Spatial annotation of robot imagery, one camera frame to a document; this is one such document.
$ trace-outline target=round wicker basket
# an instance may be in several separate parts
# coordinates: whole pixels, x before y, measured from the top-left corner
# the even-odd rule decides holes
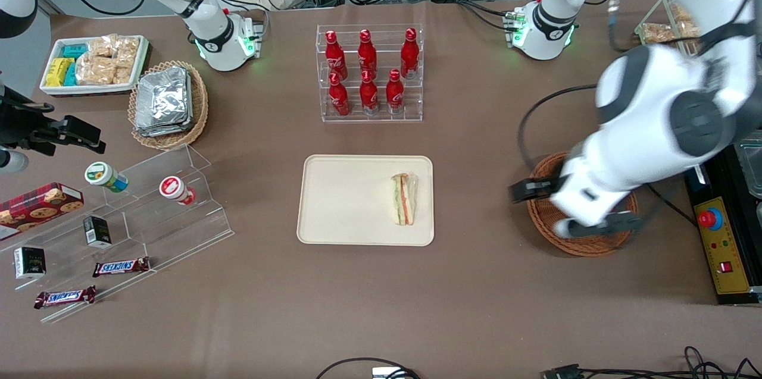
[[[532,172],[532,178],[544,178],[552,175],[553,170],[563,162],[567,152],[552,154],[545,157]],[[627,209],[633,213],[638,213],[638,201],[635,195],[630,193],[626,198]],[[550,243],[568,252],[569,254],[579,255],[581,257],[602,257],[612,254],[623,246],[632,231],[618,232],[609,236],[588,236],[585,238],[564,239],[559,238],[553,232],[553,224],[556,221],[568,218],[566,214],[550,202],[549,198],[534,199],[526,202],[529,208],[530,217],[537,226],[537,230],[545,236]]]
[[[155,65],[145,71],[145,73],[156,73],[163,71],[169,67],[183,67],[190,73],[190,94],[193,96],[193,118],[195,123],[188,132],[169,133],[167,135],[159,135],[158,137],[144,137],[133,129],[133,138],[138,140],[147,148],[161,149],[167,151],[168,149],[175,148],[180,144],[190,144],[196,141],[196,138],[201,135],[204,126],[207,124],[207,116],[209,115],[209,97],[207,95],[207,87],[204,86],[204,81],[201,80],[201,76],[198,71],[193,68],[193,65],[187,62],[171,60],[169,62],[162,62]],[[130,119],[130,123],[135,126],[135,99],[137,95],[137,85],[133,86],[133,91],[130,93],[130,108],[127,109],[127,118]]]

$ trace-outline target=red cookie box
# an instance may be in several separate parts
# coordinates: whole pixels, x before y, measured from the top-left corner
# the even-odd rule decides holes
[[[59,182],[0,203],[0,240],[76,211],[84,204],[82,192]]]

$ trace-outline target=brown table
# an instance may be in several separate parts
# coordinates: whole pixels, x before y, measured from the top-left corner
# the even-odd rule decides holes
[[[626,1],[624,23],[654,1]],[[498,30],[456,5],[284,11],[272,15],[261,59],[232,73],[202,62],[177,17],[53,18],[54,39],[142,34],[154,46],[151,64],[182,59],[198,68],[210,117],[193,146],[213,163],[210,187],[236,235],[55,325],[38,323],[33,296],[3,277],[2,376],[310,378],[364,355],[432,379],[537,377],[572,362],[683,368],[686,344],[727,366],[747,355],[759,363],[762,309],[714,305],[696,230],[674,212],[663,208],[615,255],[577,259],[547,243],[526,206],[507,198],[506,187],[527,174],[515,141],[526,108],[557,89],[594,83],[615,59],[604,11],[585,7],[573,43],[550,62],[507,50]],[[321,123],[316,24],[403,17],[425,18],[424,122]],[[103,159],[117,168],[157,154],[130,137],[125,96],[38,92],[36,100],[103,129]],[[575,92],[537,111],[527,142],[538,157],[563,151],[595,122],[592,92]],[[302,163],[311,154],[430,157],[433,243],[300,243]],[[70,147],[30,159],[21,176],[0,177],[4,198],[49,181],[81,186],[82,170],[100,156]],[[637,194],[642,210],[656,201]],[[676,202],[688,209],[682,189]],[[369,377],[369,368],[330,377]]]

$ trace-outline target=sandwich half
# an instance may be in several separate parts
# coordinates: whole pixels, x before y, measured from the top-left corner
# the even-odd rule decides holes
[[[413,224],[416,211],[416,177],[411,174],[397,174],[392,177],[394,190],[395,222],[399,225]]]

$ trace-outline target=yellow control panel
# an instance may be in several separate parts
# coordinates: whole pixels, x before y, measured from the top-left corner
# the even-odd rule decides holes
[[[727,221],[722,197],[701,203],[694,210],[717,294],[748,293],[749,282],[733,238],[733,230]]]

